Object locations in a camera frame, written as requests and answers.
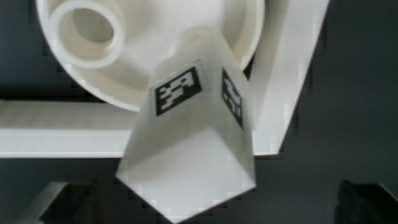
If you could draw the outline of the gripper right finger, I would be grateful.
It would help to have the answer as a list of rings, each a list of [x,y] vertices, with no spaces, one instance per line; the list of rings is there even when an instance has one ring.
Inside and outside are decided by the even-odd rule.
[[[381,183],[341,181],[336,224],[398,224],[398,196]]]

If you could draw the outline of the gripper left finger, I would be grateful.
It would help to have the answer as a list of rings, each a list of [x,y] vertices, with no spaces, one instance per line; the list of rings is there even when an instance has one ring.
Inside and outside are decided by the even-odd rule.
[[[22,213],[16,224],[94,224],[94,186],[50,182]]]

